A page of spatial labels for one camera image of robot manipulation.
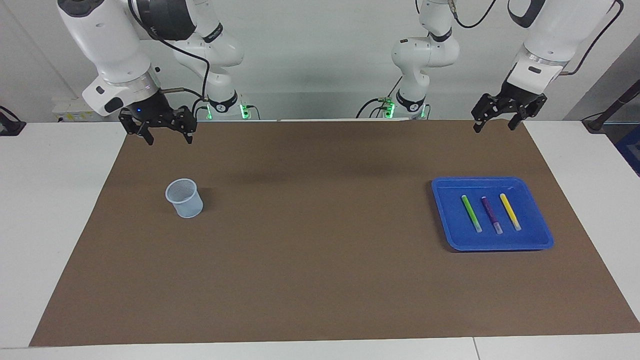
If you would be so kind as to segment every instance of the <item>table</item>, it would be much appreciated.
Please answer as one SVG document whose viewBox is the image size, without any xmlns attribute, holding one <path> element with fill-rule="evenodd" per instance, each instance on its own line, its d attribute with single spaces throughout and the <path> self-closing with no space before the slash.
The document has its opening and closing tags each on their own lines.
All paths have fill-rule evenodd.
<svg viewBox="0 0 640 360">
<path fill-rule="evenodd" d="M 580 123 L 525 125 L 640 317 L 640 179 Z M 640 334 L 26 348 L 124 137 L 102 123 L 30 124 L 0 138 L 0 358 L 637 359 Z"/>
</svg>

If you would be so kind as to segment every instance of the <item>translucent cup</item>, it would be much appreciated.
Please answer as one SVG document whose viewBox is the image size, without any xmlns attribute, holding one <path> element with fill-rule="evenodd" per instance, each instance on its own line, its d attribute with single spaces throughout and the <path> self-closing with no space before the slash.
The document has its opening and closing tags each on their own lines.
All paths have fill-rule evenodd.
<svg viewBox="0 0 640 360">
<path fill-rule="evenodd" d="M 198 186 L 191 179 L 178 179 L 164 192 L 166 199 L 173 204 L 181 218 L 194 218 L 202 212 L 202 199 Z"/>
</svg>

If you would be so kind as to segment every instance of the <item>blue tray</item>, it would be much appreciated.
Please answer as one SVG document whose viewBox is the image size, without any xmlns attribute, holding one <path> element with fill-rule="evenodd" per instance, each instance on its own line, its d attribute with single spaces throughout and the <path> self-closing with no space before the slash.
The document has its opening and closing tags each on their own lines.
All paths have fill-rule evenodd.
<svg viewBox="0 0 640 360">
<path fill-rule="evenodd" d="M 431 183 L 447 241 L 459 251 L 543 250 L 554 246 L 554 239 L 527 185 L 516 177 L 440 177 Z M 500 194 L 507 195 L 522 226 L 516 231 Z M 462 203 L 469 202 L 483 231 L 477 233 Z M 498 235 L 484 210 L 486 196 L 504 234 Z"/>
</svg>

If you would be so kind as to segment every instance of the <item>pen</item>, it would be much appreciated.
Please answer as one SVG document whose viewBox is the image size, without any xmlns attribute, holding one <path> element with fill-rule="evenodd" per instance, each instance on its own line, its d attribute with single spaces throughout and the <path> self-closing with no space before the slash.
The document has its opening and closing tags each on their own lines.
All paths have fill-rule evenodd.
<svg viewBox="0 0 640 360">
<path fill-rule="evenodd" d="M 471 207 L 471 204 L 469 203 L 469 199 L 467 198 L 466 195 L 462 195 L 462 202 L 464 203 L 465 208 L 467 209 L 467 213 L 471 218 L 471 222 L 473 222 L 474 227 L 476 227 L 476 231 L 481 233 L 482 227 L 480 227 L 480 222 L 478 221 L 478 217 L 476 216 L 476 213 L 474 213 L 474 209 Z"/>
<path fill-rule="evenodd" d="M 516 231 L 522 230 L 522 227 L 520 227 L 520 223 L 518 222 L 518 218 L 516 217 L 516 213 L 513 212 L 509 199 L 507 199 L 507 195 L 504 195 L 503 193 L 500 194 L 500 200 L 502 200 L 504 209 L 507 211 L 507 214 L 509 214 L 509 218 L 511 219 L 513 226 L 516 228 Z"/>
<path fill-rule="evenodd" d="M 498 235 L 502 235 L 502 227 L 500 226 L 500 222 L 498 222 L 498 218 L 495 217 L 495 213 L 493 213 L 493 209 L 491 208 L 491 204 L 489 203 L 489 199 L 484 196 L 482 199 L 482 205 L 484 206 L 484 210 L 486 210 L 486 214 L 489 215 L 489 220 L 493 224 L 493 228 Z"/>
</svg>

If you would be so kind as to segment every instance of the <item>yellow marker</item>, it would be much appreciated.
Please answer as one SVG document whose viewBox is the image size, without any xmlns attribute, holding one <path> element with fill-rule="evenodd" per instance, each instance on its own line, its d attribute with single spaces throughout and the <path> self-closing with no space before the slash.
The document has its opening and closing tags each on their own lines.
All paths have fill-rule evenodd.
<svg viewBox="0 0 640 360">
<path fill-rule="evenodd" d="M 522 230 L 522 227 L 520 227 L 520 223 L 518 222 L 518 218 L 516 217 L 516 213 L 513 212 L 509 199 L 507 199 L 507 195 L 504 195 L 503 193 L 500 194 L 500 200 L 502 200 L 502 205 L 504 205 L 504 209 L 507 211 L 507 214 L 509 214 L 509 218 L 511 219 L 513 226 L 516 228 L 516 231 Z"/>
</svg>

